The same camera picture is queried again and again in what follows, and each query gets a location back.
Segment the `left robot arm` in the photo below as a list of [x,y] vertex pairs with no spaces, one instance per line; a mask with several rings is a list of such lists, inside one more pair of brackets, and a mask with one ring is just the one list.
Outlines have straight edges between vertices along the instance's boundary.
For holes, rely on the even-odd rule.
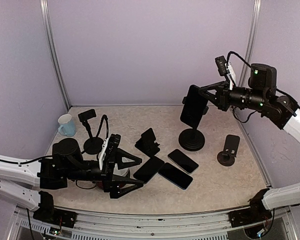
[[67,188],[68,181],[101,182],[110,198],[118,199],[143,187],[140,180],[115,174],[140,165],[142,159],[122,149],[121,136],[112,134],[97,160],[85,160],[77,140],[65,138],[52,146],[52,155],[26,160],[0,155],[0,195],[16,201],[32,212],[38,211],[53,223],[60,218],[47,190]]

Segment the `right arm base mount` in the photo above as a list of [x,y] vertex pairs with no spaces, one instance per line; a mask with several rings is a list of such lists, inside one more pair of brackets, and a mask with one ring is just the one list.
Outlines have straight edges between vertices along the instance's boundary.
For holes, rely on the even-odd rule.
[[250,225],[271,219],[273,213],[266,209],[262,199],[269,188],[260,190],[253,198],[249,200],[249,207],[241,210],[234,210],[228,213],[232,228]]

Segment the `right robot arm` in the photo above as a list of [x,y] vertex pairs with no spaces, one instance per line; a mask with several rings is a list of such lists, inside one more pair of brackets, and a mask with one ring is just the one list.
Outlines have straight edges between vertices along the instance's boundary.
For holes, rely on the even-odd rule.
[[[229,107],[254,110],[300,143],[300,106],[283,91],[280,96],[276,95],[279,91],[277,70],[261,63],[253,63],[249,67],[247,88],[236,86],[230,65],[221,63],[218,71],[225,80],[200,87],[199,94],[222,111],[227,111]],[[250,222],[256,222],[266,211],[293,205],[300,205],[300,182],[260,190],[250,200],[245,216]]]

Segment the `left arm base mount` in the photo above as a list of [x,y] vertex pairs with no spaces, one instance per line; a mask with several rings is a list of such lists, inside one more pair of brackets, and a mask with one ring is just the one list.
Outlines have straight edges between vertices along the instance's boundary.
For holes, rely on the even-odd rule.
[[40,191],[39,196],[39,208],[33,212],[35,220],[59,227],[74,228],[78,215],[76,212],[55,208],[53,196],[48,192]]

